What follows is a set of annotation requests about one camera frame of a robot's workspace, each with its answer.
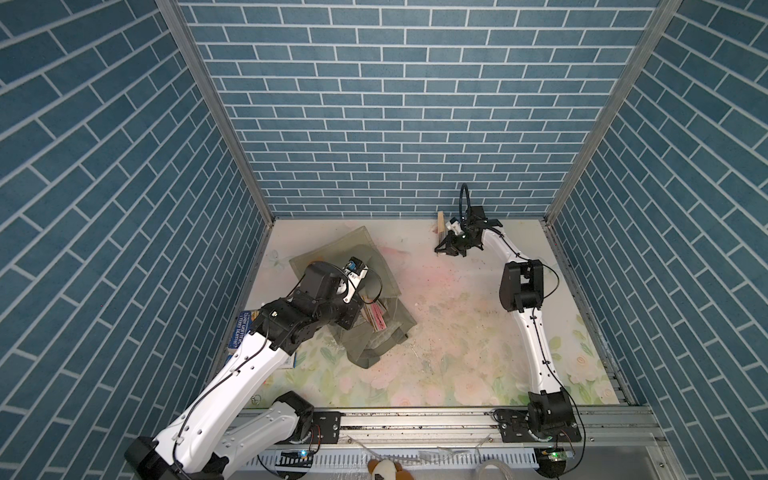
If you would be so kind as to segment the black patterned bamboo folding fan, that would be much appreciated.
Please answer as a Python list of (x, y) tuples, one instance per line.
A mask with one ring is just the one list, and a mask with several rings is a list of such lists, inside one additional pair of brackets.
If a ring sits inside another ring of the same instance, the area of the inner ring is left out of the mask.
[(447, 236), (446, 220), (445, 220), (445, 215), (443, 211), (437, 212), (436, 232), (437, 232), (438, 244), (434, 248), (434, 252), (436, 254), (439, 254), (445, 250), (445, 239)]

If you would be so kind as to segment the olive green canvas tote bag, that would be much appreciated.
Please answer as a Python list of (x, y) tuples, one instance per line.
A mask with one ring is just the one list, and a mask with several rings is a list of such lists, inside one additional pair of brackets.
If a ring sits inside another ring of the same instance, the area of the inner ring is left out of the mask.
[[(401, 289), (366, 227), (359, 227), (339, 239), (308, 253), (293, 257), (291, 268), (301, 275), (312, 262), (325, 261), (344, 269), (351, 257), (368, 266), (368, 273), (357, 293), (343, 311), (343, 317), (329, 326), (334, 340), (345, 350), (348, 360), (370, 369), (394, 347), (409, 339), (417, 322), (401, 300)], [(387, 310), (387, 329), (374, 332), (365, 315), (365, 304), (379, 300)]]

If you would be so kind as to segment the pink folding fan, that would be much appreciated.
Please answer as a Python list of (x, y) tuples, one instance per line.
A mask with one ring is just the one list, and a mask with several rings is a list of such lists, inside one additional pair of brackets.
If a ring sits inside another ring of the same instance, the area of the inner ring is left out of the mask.
[(387, 313), (384, 305), (379, 301), (375, 301), (371, 304), (365, 304), (365, 315), (373, 328), (374, 332), (381, 332), (387, 329), (385, 315)]

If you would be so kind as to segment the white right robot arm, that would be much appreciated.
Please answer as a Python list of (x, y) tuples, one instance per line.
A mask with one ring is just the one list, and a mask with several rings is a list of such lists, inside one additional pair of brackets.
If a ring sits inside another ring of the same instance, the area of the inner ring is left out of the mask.
[(435, 252), (465, 257), (472, 248), (490, 249), (501, 259), (499, 301), (520, 329), (530, 365), (528, 430), (537, 440), (549, 441), (565, 428), (575, 426), (577, 415), (545, 342), (544, 271), (548, 266), (524, 255), (507, 239), (502, 223), (488, 218), (480, 206), (467, 206), (446, 223), (446, 235)]

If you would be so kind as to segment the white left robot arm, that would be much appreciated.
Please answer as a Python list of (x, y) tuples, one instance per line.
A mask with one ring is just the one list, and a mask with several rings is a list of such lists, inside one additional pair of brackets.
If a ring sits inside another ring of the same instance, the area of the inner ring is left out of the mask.
[(153, 437), (136, 438), (125, 460), (140, 479), (227, 479), (270, 447), (289, 443), (310, 464), (323, 441), (314, 407), (299, 394), (279, 396), (256, 418), (233, 421), (262, 384), (318, 330), (348, 327), (363, 306), (367, 265), (310, 263), (285, 297), (263, 305), (225, 366), (178, 418)]

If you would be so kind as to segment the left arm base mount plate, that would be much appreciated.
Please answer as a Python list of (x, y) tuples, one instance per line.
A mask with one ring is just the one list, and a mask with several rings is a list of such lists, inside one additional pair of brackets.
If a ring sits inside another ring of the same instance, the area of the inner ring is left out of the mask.
[(341, 431), (342, 413), (334, 410), (315, 410), (312, 417), (301, 417), (297, 430), (278, 445), (306, 444), (337, 444)]

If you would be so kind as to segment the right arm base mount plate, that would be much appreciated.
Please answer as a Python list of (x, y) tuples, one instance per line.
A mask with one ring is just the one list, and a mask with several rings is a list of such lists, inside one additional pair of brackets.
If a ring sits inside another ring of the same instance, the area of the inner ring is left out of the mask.
[(583, 439), (581, 423), (573, 412), (564, 421), (536, 420), (527, 409), (499, 408), (490, 413), (503, 443), (553, 443), (564, 441), (576, 444)]

